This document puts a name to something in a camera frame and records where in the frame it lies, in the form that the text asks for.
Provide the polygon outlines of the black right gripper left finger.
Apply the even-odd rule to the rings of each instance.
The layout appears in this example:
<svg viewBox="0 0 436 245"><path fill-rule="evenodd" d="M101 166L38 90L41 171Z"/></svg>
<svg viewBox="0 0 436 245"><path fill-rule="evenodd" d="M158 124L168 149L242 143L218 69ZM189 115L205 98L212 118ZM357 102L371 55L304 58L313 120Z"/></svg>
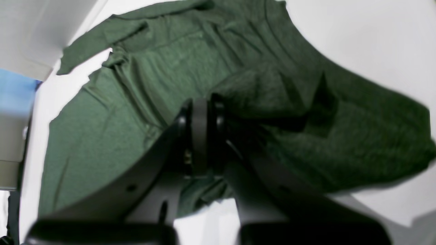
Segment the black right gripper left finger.
<svg viewBox="0 0 436 245"><path fill-rule="evenodd" d="M27 245L178 245L172 223L186 168L192 101L125 173L62 210L36 221Z"/></svg>

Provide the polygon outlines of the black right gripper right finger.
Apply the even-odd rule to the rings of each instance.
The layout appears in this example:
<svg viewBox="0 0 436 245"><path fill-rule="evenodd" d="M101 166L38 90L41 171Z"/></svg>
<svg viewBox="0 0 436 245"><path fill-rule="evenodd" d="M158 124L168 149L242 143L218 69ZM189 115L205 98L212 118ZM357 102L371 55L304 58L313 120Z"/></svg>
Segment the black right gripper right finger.
<svg viewBox="0 0 436 245"><path fill-rule="evenodd" d="M192 174L223 178L241 227L236 245L390 245L375 219L302 183L266 152L241 121L229 121L219 97L192 105Z"/></svg>

